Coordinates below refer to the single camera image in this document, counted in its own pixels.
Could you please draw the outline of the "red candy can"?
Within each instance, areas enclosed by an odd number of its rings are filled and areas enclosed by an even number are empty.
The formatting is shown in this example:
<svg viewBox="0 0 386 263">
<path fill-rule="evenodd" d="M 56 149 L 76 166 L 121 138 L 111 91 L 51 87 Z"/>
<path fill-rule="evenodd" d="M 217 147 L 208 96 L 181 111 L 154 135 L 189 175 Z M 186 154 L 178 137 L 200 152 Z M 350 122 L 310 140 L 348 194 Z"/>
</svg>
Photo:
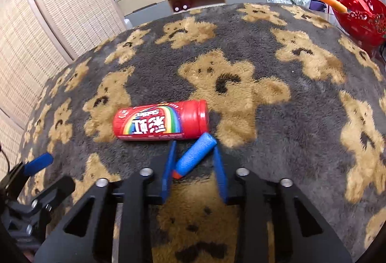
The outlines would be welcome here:
<svg viewBox="0 0 386 263">
<path fill-rule="evenodd" d="M 165 102 L 122 108 L 112 120 L 115 137 L 121 140 L 189 140 L 209 131 L 205 100 Z"/>
</svg>

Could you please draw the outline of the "teddy bear pattern blanket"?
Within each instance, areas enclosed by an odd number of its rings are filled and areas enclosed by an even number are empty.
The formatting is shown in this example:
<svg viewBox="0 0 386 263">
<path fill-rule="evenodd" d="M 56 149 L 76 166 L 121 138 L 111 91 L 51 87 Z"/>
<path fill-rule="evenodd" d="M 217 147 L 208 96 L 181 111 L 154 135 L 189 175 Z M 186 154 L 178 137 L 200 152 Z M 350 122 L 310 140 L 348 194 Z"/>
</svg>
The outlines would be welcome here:
<svg viewBox="0 0 386 263">
<path fill-rule="evenodd" d="M 129 177 L 167 150 L 124 142 L 124 107 L 205 100 L 210 133 L 263 179 L 289 177 L 358 259 L 385 222 L 385 77 L 367 52 L 301 8 L 234 4 L 179 13 L 112 36 L 49 79 L 22 139 L 54 162 L 21 193 L 63 175 L 75 191 Z"/>
</svg>

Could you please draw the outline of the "woven folding screen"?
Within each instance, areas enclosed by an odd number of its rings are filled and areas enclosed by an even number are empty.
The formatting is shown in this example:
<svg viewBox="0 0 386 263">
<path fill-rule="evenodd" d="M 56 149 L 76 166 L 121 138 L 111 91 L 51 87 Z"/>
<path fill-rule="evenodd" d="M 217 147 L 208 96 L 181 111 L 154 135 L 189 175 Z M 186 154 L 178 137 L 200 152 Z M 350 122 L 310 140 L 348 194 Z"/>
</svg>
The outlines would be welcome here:
<svg viewBox="0 0 386 263">
<path fill-rule="evenodd" d="M 1 0 L 1 173 L 20 146 L 46 81 L 125 31 L 114 0 Z"/>
</svg>

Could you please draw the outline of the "red lace basket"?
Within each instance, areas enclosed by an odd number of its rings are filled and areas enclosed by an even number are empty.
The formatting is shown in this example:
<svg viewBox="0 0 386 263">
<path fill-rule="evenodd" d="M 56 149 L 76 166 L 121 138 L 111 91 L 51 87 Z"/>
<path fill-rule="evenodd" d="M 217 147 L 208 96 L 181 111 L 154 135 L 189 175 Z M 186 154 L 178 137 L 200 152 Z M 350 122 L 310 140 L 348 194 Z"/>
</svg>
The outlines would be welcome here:
<svg viewBox="0 0 386 263">
<path fill-rule="evenodd" d="M 380 0 L 336 0 L 339 24 L 353 38 L 370 46 L 385 42 L 385 4 Z"/>
</svg>

